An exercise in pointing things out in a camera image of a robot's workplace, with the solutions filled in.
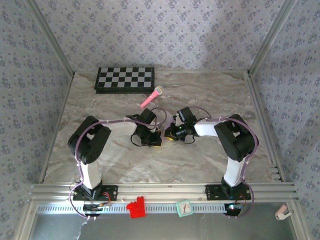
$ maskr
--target red toy block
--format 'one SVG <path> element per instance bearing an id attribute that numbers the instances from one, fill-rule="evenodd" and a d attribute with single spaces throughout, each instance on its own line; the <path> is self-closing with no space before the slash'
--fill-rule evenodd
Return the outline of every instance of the red toy block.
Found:
<path id="1" fill-rule="evenodd" d="M 126 206 L 130 211 L 130 218 L 142 218 L 146 216 L 145 199 L 143 196 L 138 196 L 135 202 L 131 202 Z"/>

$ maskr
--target microphone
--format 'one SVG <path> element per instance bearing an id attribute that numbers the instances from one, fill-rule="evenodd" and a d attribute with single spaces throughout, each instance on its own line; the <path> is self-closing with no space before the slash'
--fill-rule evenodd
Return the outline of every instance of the microphone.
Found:
<path id="1" fill-rule="evenodd" d="M 156 98 L 156 96 L 161 95 L 164 92 L 164 88 L 162 86 L 156 86 L 154 91 L 144 100 L 143 103 L 141 103 L 140 107 L 143 109 L 145 106 L 147 106 L 153 99 Z"/>

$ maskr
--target checkered board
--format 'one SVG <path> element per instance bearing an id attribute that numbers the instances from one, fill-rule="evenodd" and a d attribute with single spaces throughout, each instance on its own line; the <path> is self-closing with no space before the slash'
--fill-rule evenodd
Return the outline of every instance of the checkered board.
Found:
<path id="1" fill-rule="evenodd" d="M 99 68 L 94 89 L 97 94 L 150 94 L 155 90 L 155 68 Z"/>

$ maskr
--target patterned wallpaper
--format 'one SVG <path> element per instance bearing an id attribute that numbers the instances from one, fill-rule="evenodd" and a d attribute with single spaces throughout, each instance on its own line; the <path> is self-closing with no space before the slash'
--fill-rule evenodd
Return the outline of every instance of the patterned wallpaper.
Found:
<path id="1" fill-rule="evenodd" d="M 39 180 L 69 79 L 23 1 L 1 0 L 0 239 Z"/>
<path id="2" fill-rule="evenodd" d="M 254 80 L 288 180 L 320 239 L 320 2 L 298 1 Z"/>
<path id="3" fill-rule="evenodd" d="M 36 0 L 74 71 L 248 69 L 283 0 Z"/>

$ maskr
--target clock face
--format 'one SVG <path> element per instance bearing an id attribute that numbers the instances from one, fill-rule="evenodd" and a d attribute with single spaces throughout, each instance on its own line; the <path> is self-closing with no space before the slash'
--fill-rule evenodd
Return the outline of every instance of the clock face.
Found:
<path id="1" fill-rule="evenodd" d="M 190 201 L 180 201 L 176 204 L 180 217 L 188 216 L 194 213 Z"/>

